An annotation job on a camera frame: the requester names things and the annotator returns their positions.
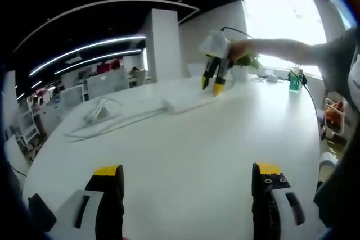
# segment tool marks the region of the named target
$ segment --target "black ceiling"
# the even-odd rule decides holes
[[[18,94],[29,90],[37,81],[46,83],[53,79],[53,72],[66,67],[64,61],[74,56],[59,60],[48,68],[28,78],[28,74],[38,65],[90,43],[137,34],[144,19],[152,8],[176,10],[179,20],[184,19],[194,9],[173,4],[145,1],[112,2],[71,12],[56,20],[54,17],[77,7],[108,0],[2,0],[2,32],[6,37],[1,47],[1,55],[9,60],[9,69],[16,70],[19,85]],[[167,0],[183,3],[200,9],[194,16],[218,6],[236,0]],[[21,46],[18,45],[35,29]],[[97,47],[80,53],[83,59],[105,55],[128,49],[130,43],[113,44]]]

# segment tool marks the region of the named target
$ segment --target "human arm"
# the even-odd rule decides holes
[[[356,47],[356,29],[348,30],[333,42],[308,45],[291,39],[248,39],[234,42],[229,51],[229,59],[236,61],[247,53],[258,53],[279,57],[299,65],[323,66],[328,61],[350,60]]]

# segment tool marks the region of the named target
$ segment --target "ceiling light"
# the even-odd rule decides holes
[[[114,43],[114,42],[125,42],[125,41],[128,41],[128,40],[133,40],[133,39],[145,39],[146,37],[145,36],[132,36],[132,37],[125,37],[125,38],[117,38],[117,39],[109,39],[109,40],[105,40],[105,41],[102,41],[102,42],[97,42],[97,43],[93,43],[93,44],[90,44],[90,45],[86,45],[84,47],[81,47],[81,48],[78,48],[78,49],[75,49],[71,52],[68,52],[68,53],[64,53],[63,55],[61,56],[58,56],[58,57],[55,57],[54,59],[38,66],[36,69],[32,70],[31,73],[29,74],[29,77],[33,76],[35,73],[39,72],[40,70],[42,70],[44,67],[50,65],[51,63],[63,58],[64,56],[68,56],[72,53],[76,53],[76,52],[79,52],[81,50],[84,50],[84,49],[88,49],[88,48],[91,48],[91,47],[95,47],[95,46],[99,46],[99,45],[103,45],[103,44],[109,44],[109,43]]]
[[[16,100],[18,101],[19,99],[21,99],[21,98],[23,97],[23,95],[25,95],[25,93],[23,93],[23,94],[21,94],[20,96],[18,96]]]
[[[36,84],[34,84],[31,89],[33,89],[34,87],[36,87],[37,85],[40,85],[42,81],[38,81]]]
[[[83,62],[80,62],[80,63],[76,63],[76,64],[73,65],[73,66],[66,67],[66,68],[64,68],[64,69],[62,69],[62,70],[59,70],[59,71],[55,72],[54,75],[59,74],[59,73],[65,71],[65,70],[71,69],[71,68],[73,68],[73,67],[79,66],[79,65],[81,65],[81,64],[90,62],[90,61],[94,61],[94,60],[98,60],[98,59],[102,59],[102,58],[106,58],[106,57],[110,57],[110,56],[125,55],[125,54],[127,54],[127,53],[138,53],[138,52],[141,52],[141,50],[124,51],[124,52],[118,52],[118,53],[111,53],[111,54],[105,55],[105,56],[95,57],[95,58],[93,58],[93,59],[89,59],[89,60],[86,60],[86,61],[83,61]]]
[[[78,61],[80,61],[80,60],[82,60],[82,58],[81,58],[81,56],[78,54],[78,55],[75,56],[74,58],[65,61],[65,63],[72,64],[72,63],[78,62]]]

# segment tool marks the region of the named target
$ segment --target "white tabletop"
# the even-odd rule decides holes
[[[199,92],[200,78],[149,84],[107,95],[124,108]],[[249,81],[220,100],[180,115],[164,113],[81,142],[64,133],[95,101],[71,112],[28,172],[23,199],[39,193],[52,211],[83,189],[101,166],[122,164],[124,236],[137,239],[252,239],[251,168],[279,165],[302,204],[299,239],[313,239],[320,144],[309,94]]]

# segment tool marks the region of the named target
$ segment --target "human hand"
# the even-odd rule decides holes
[[[230,51],[228,54],[228,58],[235,62],[240,57],[246,55],[250,52],[249,50],[249,41],[248,40],[240,40],[238,42],[231,43]]]

